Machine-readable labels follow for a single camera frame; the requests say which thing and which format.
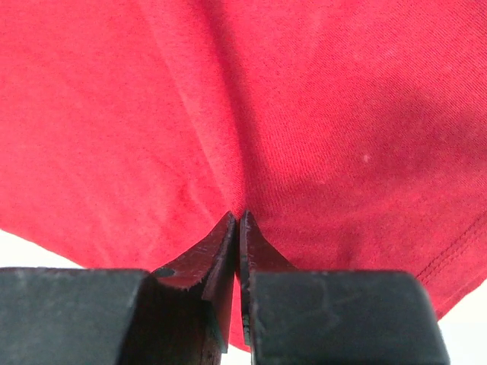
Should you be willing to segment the red t shirt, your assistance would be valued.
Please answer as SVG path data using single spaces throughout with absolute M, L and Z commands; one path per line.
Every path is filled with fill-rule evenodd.
M 244 209 L 449 313 L 486 278 L 486 3 L 1 3 L 4 231 L 148 269 Z

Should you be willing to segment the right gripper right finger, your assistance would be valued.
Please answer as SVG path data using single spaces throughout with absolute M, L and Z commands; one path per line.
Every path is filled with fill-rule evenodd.
M 254 364 L 448 364 L 430 297 L 411 274 L 306 271 L 240 219 L 243 335 Z

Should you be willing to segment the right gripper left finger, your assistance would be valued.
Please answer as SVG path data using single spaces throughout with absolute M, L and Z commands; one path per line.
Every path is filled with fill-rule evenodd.
M 218 364 L 228 349 L 236 220 L 155 271 L 3 268 L 3 364 Z

